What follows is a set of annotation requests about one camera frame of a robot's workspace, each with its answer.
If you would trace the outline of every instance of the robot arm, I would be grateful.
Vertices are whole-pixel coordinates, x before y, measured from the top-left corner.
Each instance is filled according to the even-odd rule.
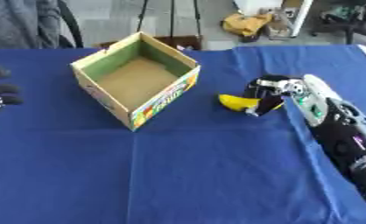
[[[240,110],[262,116],[282,106],[285,96],[292,98],[334,166],[366,200],[366,115],[311,74],[302,79],[265,75],[252,81],[242,98],[233,99],[237,104],[239,99],[257,99],[257,104],[241,105]],[[227,107],[228,98],[220,96]]]

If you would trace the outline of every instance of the cardboard box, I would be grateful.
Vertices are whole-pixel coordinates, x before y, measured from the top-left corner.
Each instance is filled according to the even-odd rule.
[[[71,66],[80,86],[133,131],[194,86],[201,70],[143,32]]]

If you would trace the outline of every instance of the gray floor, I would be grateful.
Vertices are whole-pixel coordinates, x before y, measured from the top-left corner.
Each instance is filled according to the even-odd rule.
[[[77,17],[82,29],[86,46],[104,41],[119,40],[136,31],[137,15],[144,0],[67,0],[69,7]],[[332,45],[343,44],[343,33],[321,34],[311,37],[309,30],[313,19],[319,11],[327,8],[324,0],[315,1],[310,17],[297,38],[286,41],[273,41],[261,37],[253,44],[239,43],[238,37],[223,31],[219,23],[227,15],[236,11],[232,0],[198,0],[201,9],[201,26],[204,35],[204,48],[208,50],[224,50],[235,46],[249,45]],[[195,34],[193,0],[177,0],[177,35]],[[152,35],[166,35],[169,32],[168,0],[149,0],[143,31]],[[62,32],[68,35],[66,26]],[[366,38],[356,35],[357,44],[366,45]]]

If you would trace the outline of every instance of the chair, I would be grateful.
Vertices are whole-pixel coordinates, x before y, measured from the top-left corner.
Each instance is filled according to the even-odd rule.
[[[356,6],[362,6],[363,9],[366,9],[366,0],[349,0],[344,1],[343,4],[348,6],[351,10]],[[345,31],[347,45],[351,45],[353,43],[353,35],[355,33],[366,36],[365,10],[351,14],[348,20],[342,20],[339,18],[337,20],[337,18],[331,16],[329,16],[329,19],[333,22],[327,23],[326,21],[321,21],[321,23],[314,27],[312,35],[317,36],[319,32]]]
[[[68,8],[67,4],[63,0],[58,0],[58,7],[60,9],[60,15],[62,16],[63,21],[68,26],[71,34],[73,35],[73,39],[75,42],[75,46],[63,35],[60,35],[60,47],[61,48],[82,48],[83,41],[80,26],[77,23],[73,13]]]

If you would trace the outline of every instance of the blue tablecloth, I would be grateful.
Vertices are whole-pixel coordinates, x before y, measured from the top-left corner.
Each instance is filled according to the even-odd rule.
[[[0,50],[25,98],[0,113],[0,224],[366,224],[290,102],[252,118],[215,99],[263,73],[316,74],[366,113],[357,46],[188,52],[198,85],[137,133],[77,86],[68,64],[94,51]]]

